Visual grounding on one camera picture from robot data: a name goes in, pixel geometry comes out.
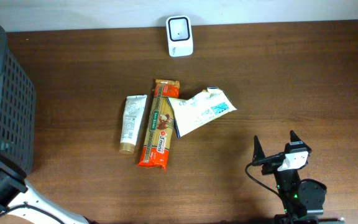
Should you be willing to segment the cream yellow snack bag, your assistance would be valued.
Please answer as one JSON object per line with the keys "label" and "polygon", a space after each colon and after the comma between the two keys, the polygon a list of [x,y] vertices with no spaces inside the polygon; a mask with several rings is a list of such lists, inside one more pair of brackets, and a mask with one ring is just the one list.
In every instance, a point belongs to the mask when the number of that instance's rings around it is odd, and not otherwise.
{"label": "cream yellow snack bag", "polygon": [[236,110],[226,92],[215,86],[207,87],[189,100],[169,97],[168,104],[175,116],[178,138]]}

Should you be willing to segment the orange spaghetti packet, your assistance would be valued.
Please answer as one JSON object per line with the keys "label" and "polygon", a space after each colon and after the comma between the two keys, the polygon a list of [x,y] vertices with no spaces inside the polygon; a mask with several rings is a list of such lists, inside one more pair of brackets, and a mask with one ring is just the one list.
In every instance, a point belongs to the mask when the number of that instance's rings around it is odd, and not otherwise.
{"label": "orange spaghetti packet", "polygon": [[178,98],[179,93],[179,81],[159,79],[155,81],[149,122],[138,162],[139,167],[167,168],[171,138],[175,129],[175,117],[168,99]]}

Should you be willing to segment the white cream tube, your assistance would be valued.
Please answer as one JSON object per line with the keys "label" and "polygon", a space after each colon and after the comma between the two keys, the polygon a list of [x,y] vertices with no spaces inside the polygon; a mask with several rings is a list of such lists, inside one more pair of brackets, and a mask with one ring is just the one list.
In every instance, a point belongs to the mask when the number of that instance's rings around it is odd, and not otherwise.
{"label": "white cream tube", "polygon": [[134,95],[126,98],[119,147],[121,154],[134,153],[146,101],[147,95]]}

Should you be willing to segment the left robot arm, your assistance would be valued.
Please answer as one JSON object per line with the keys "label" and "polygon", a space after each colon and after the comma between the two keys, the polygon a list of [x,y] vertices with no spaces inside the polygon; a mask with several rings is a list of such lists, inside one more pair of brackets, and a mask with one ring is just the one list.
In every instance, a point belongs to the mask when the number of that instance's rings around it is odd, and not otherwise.
{"label": "left robot arm", "polygon": [[18,165],[0,154],[0,218],[15,215],[31,223],[92,223],[44,197],[26,177]]}

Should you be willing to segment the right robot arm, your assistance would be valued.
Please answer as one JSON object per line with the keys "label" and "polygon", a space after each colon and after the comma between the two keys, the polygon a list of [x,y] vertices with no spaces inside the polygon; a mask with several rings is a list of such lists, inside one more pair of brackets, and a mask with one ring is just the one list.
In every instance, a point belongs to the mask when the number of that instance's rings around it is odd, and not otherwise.
{"label": "right robot arm", "polygon": [[327,187],[313,179],[301,179],[298,171],[308,164],[312,149],[294,131],[284,151],[266,156],[257,136],[254,136],[254,153],[250,166],[261,166],[262,175],[274,175],[276,190],[258,180],[257,184],[273,192],[282,201],[285,213],[275,215],[274,223],[318,223],[323,214]]}

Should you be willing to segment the white barcode scanner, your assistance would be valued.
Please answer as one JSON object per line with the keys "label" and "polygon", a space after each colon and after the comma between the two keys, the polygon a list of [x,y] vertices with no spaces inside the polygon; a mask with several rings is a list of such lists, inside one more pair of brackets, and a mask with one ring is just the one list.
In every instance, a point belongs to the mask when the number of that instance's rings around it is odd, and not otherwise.
{"label": "white barcode scanner", "polygon": [[167,18],[166,30],[169,56],[184,57],[193,53],[193,34],[188,16]]}

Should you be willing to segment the dark grey plastic basket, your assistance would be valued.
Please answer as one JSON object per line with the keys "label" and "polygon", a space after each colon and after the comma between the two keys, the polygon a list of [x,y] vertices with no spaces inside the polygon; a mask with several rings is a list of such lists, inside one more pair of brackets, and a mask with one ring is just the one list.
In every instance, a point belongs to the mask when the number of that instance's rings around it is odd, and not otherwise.
{"label": "dark grey plastic basket", "polygon": [[30,174],[34,165],[34,85],[0,26],[0,154]]}

